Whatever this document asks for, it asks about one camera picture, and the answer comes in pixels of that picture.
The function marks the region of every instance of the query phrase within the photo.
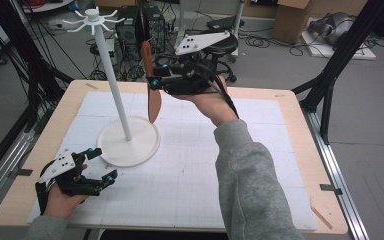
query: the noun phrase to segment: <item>person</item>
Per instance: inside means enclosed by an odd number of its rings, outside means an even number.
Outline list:
[[[304,239],[292,223],[272,156],[263,144],[253,142],[246,123],[222,96],[174,97],[194,103],[217,127],[219,201],[229,239]],[[86,196],[64,197],[58,190],[57,186],[51,189],[46,211],[33,221],[26,239],[61,239],[66,219]]]

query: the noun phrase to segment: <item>gray floor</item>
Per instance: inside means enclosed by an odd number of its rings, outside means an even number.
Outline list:
[[[267,26],[245,20],[246,29]],[[85,41],[87,32],[55,36],[79,68],[89,75],[93,56]],[[67,74],[82,78],[55,44],[54,61]],[[238,77],[235,87],[292,89],[316,77],[327,59],[293,56],[288,47],[249,47],[240,41],[239,58],[230,64]],[[384,48],[375,47],[375,61],[352,60],[337,81],[329,128],[331,146],[370,239],[384,239]],[[0,141],[25,108],[26,97],[10,64],[0,66]],[[0,191],[0,202],[11,180]],[[19,239],[25,228],[0,227],[0,239]],[[66,239],[82,239],[84,230],[70,229]],[[348,235],[306,235],[307,239],[351,239]]]

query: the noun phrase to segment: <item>gray sleeve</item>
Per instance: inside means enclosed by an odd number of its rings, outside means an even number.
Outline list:
[[[67,222],[67,220],[58,217],[37,217],[33,220],[24,240],[61,240]]]
[[[272,156],[253,142],[246,123],[225,123],[214,135],[220,147],[220,207],[229,239],[304,239],[292,223]]]

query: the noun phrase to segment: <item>black chair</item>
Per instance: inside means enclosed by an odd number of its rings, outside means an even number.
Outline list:
[[[210,29],[201,31],[200,34],[209,34],[209,33],[218,33],[223,32],[224,30]],[[230,54],[238,48],[238,39],[233,34],[218,43],[215,43],[209,47],[204,48],[202,51],[205,53],[205,58],[208,55],[211,55],[211,63],[214,66],[214,73],[217,75],[228,74],[226,81],[235,82],[237,80],[236,76],[233,74],[232,69],[227,65],[227,63],[220,61],[219,59],[226,54]],[[223,65],[224,70],[217,70],[218,65]]]

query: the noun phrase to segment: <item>wooden table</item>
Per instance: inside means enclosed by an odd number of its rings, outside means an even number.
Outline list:
[[[146,93],[145,83],[118,84],[121,92]],[[34,184],[40,171],[55,157],[83,98],[90,91],[110,92],[109,84],[90,80],[76,80],[70,84],[23,166],[33,169],[33,173],[18,176],[0,205],[0,226],[28,225],[26,221],[36,200]],[[335,194],[320,189],[320,184],[330,184],[330,181],[295,94],[289,90],[251,88],[229,88],[228,91],[234,98],[278,102],[316,220],[317,230],[313,233],[346,233],[348,227]]]

